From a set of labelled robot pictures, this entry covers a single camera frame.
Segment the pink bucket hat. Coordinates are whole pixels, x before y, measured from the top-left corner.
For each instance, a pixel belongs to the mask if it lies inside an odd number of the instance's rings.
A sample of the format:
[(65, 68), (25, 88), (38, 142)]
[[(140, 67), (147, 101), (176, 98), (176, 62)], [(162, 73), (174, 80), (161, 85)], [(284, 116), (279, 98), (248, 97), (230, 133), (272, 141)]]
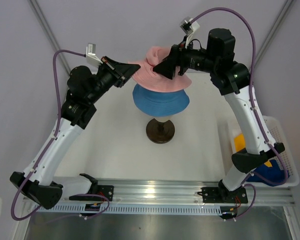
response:
[(133, 80), (141, 87), (158, 93), (173, 93), (188, 88), (192, 80), (186, 75), (176, 75), (173, 79), (169, 79), (154, 72), (153, 68), (169, 53), (169, 47), (153, 46), (147, 51), (143, 60), (129, 62), (129, 64), (140, 65), (140, 69), (132, 76)]

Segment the blue bucket hat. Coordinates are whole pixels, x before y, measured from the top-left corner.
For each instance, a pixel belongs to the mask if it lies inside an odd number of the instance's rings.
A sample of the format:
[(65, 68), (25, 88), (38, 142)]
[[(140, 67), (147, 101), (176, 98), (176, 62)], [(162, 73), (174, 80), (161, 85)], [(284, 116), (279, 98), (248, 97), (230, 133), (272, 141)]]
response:
[(182, 89), (175, 92), (156, 92), (136, 84), (132, 91), (135, 106), (152, 117), (167, 117), (181, 113), (190, 98)]

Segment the cream mannequin head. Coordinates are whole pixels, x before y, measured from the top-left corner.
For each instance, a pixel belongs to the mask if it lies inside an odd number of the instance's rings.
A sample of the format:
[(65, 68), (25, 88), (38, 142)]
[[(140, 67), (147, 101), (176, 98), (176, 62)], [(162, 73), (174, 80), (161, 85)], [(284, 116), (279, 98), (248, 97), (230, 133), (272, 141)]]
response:
[(154, 117), (146, 125), (146, 135), (155, 144), (166, 144), (175, 135), (175, 125), (172, 116)]

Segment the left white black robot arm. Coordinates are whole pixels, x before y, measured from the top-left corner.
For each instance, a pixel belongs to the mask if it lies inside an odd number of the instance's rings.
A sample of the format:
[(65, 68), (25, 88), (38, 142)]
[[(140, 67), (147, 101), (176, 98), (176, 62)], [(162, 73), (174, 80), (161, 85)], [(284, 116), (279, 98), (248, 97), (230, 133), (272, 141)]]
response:
[(60, 116), (38, 158), (22, 172), (13, 172), (10, 182), (39, 206), (49, 210), (60, 199), (99, 201), (98, 180), (86, 173), (56, 180), (56, 170), (76, 138), (88, 126), (97, 109), (95, 103), (111, 88), (123, 87), (140, 69), (139, 64), (101, 58), (97, 73), (80, 65), (73, 68), (67, 81), (66, 100)]

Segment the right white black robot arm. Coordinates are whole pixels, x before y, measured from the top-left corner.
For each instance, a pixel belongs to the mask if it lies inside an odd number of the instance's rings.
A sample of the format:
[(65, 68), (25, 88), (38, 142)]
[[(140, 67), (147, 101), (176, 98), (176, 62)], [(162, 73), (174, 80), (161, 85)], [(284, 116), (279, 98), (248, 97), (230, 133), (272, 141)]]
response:
[(234, 61), (236, 39), (230, 30), (210, 30), (207, 47), (202, 49), (194, 49), (187, 39), (174, 44), (153, 71), (170, 80), (188, 69), (209, 73), (212, 84), (230, 105), (244, 136), (245, 148), (231, 156), (233, 165), (218, 186), (203, 187), (200, 195), (205, 203), (234, 203), (236, 197), (246, 193), (242, 185), (248, 175), (284, 152), (285, 146), (272, 137), (261, 117), (251, 73), (244, 64)]

